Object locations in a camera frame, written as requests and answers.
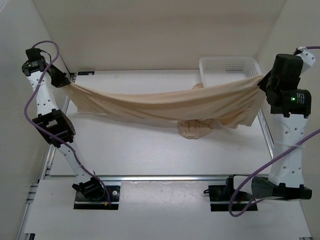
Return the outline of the beige trousers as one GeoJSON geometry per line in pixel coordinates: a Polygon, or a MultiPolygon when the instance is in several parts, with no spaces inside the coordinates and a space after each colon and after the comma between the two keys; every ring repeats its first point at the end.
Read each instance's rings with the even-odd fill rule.
{"type": "Polygon", "coordinates": [[[176,122],[180,136],[199,139],[210,134],[217,124],[230,129],[250,127],[266,99],[258,86],[262,79],[258,75],[211,87],[197,84],[193,89],[148,94],[106,93],[76,83],[63,90],[80,113],[176,122]]]}

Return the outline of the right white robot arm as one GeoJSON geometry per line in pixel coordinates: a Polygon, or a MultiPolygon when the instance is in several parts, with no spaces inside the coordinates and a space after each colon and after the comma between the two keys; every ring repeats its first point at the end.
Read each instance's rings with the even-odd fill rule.
{"type": "Polygon", "coordinates": [[[305,187],[302,174],[302,139],[311,114],[312,97],[298,85],[300,75],[315,61],[316,57],[307,50],[277,54],[272,69],[258,83],[266,95],[273,119],[274,159],[268,177],[235,175],[233,182],[224,188],[231,202],[243,192],[255,199],[311,199],[312,190],[305,187]]]}

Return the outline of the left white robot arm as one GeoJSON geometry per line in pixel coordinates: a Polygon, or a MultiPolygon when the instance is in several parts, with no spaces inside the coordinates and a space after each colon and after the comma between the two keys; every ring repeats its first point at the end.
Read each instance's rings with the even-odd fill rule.
{"type": "Polygon", "coordinates": [[[60,77],[69,82],[66,74],[48,63],[41,55],[28,59],[21,67],[33,90],[33,94],[24,107],[26,119],[38,130],[44,140],[65,157],[76,177],[72,188],[91,201],[106,201],[107,193],[101,180],[89,171],[81,160],[79,148],[75,142],[76,130],[71,120],[59,109],[51,80],[60,77]]]}

